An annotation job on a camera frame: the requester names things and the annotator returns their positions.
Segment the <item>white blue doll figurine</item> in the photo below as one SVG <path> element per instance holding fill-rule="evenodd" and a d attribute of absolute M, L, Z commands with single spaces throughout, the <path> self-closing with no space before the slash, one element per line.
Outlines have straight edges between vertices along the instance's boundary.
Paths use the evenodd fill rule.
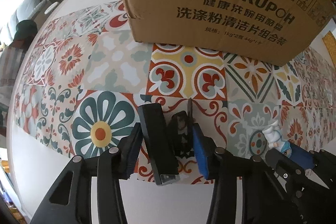
<path fill-rule="evenodd" d="M 262 133 L 270 149 L 276 149 L 286 157 L 291 157 L 290 142 L 283 139 L 278 121 L 270 124 L 266 129 L 262 130 Z"/>

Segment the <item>black rectangular device with clip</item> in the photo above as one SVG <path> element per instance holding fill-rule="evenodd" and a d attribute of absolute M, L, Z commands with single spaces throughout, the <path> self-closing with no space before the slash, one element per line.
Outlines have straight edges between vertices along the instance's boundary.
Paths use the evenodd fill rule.
<path fill-rule="evenodd" d="M 138 106 L 143 142 L 137 163 L 140 181 L 190 185 L 195 178 L 196 161 L 187 132 L 187 100 L 155 97 Z"/>

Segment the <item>woven wicker basket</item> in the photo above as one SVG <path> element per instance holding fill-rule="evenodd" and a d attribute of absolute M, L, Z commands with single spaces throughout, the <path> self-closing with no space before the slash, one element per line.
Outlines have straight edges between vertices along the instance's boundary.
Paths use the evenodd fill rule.
<path fill-rule="evenodd" d="M 331 31 L 328 31 L 327 34 L 322 38 L 327 51 L 330 55 L 330 58 L 334 65 L 336 65 L 336 39 Z"/>

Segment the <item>brown cardboard box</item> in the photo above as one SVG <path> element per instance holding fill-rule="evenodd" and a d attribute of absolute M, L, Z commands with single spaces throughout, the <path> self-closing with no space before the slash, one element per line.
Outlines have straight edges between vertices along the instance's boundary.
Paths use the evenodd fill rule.
<path fill-rule="evenodd" d="M 202 47 L 284 65 L 335 14 L 331 0 L 123 0 L 135 41 Z"/>

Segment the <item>patterned tile table mat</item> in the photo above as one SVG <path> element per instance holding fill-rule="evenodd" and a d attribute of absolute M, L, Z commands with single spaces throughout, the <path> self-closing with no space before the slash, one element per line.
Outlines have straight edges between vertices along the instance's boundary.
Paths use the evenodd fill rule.
<path fill-rule="evenodd" d="M 335 138 L 335 69 L 313 48 L 278 67 L 231 53 L 135 42 L 121 1 L 51 19 L 37 37 L 14 97 L 17 125 L 60 155 L 95 157 L 118 145 L 159 103 L 179 124 L 178 170 L 203 183 L 183 126 L 193 116 L 218 146 L 264 155 L 262 133 L 278 122 L 284 139 L 318 151 Z"/>

